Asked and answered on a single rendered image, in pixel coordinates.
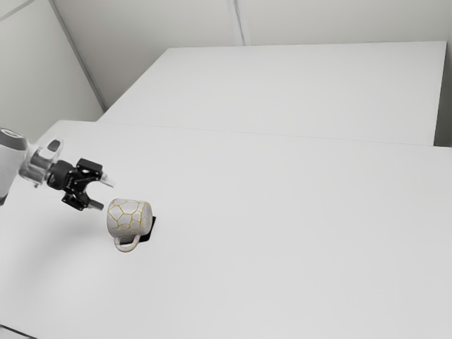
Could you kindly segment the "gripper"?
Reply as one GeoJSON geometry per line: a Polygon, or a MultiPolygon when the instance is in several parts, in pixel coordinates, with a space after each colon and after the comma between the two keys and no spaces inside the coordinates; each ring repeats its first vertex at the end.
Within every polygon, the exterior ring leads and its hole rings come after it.
{"type": "Polygon", "coordinates": [[[104,205],[92,200],[85,191],[92,182],[100,182],[106,186],[114,187],[115,181],[110,179],[103,171],[103,166],[96,162],[81,158],[74,167],[69,162],[58,160],[47,179],[47,185],[57,191],[65,191],[62,201],[82,211],[86,208],[103,210],[104,205]]]}

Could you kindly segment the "white mug with gold cracks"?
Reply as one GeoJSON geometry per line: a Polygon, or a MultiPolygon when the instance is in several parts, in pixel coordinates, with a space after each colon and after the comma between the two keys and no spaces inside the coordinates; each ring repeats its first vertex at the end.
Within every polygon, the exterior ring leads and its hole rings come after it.
{"type": "Polygon", "coordinates": [[[109,203],[107,230],[118,251],[133,251],[141,237],[150,233],[152,226],[153,210],[149,202],[115,198],[109,203]]]}

